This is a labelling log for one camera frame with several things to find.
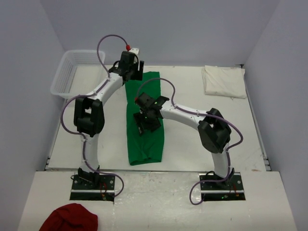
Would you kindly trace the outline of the green t shirt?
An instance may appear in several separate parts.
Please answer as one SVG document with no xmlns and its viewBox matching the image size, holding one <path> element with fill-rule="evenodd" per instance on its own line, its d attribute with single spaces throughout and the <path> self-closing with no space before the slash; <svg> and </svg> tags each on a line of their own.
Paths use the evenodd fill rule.
<svg viewBox="0 0 308 231">
<path fill-rule="evenodd" d="M 159 72 L 146 72 L 143 74 L 142 81 L 131 80 L 125 84 L 128 161 L 132 166 L 162 161 L 164 127 L 161 126 L 154 132 L 146 131 L 140 135 L 133 116 L 134 113 L 139 112 L 139 107 L 134 102 L 138 88 L 145 81 L 159 77 Z"/>
</svg>

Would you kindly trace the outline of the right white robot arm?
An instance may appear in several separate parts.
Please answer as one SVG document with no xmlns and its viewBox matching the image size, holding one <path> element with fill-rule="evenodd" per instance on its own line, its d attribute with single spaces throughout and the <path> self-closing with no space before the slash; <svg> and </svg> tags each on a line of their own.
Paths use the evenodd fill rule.
<svg viewBox="0 0 308 231">
<path fill-rule="evenodd" d="M 181 108 L 167 97 L 159 96 L 155 99 L 146 93 L 135 98 L 135 104 L 139 107 L 139 112 L 133 116 L 140 135 L 161 128 L 163 119 L 173 120 L 197 130 L 202 146 L 212 154 L 215 185 L 220 189 L 231 185 L 234 170 L 227 154 L 231 129 L 219 110 L 212 108 L 202 113 L 187 107 Z"/>
</svg>

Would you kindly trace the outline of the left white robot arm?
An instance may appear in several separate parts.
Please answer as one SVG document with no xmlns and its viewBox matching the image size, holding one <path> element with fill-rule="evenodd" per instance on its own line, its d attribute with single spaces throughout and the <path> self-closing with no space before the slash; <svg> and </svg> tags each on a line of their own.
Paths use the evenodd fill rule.
<svg viewBox="0 0 308 231">
<path fill-rule="evenodd" d="M 144 62 L 133 50 L 123 51 L 119 61 L 107 71 L 105 82 L 89 96 L 75 99 L 74 125 L 83 138 L 82 160 L 78 176 L 89 189 L 99 186 L 98 138 L 105 125 L 103 106 L 129 80 L 142 80 Z"/>
</svg>

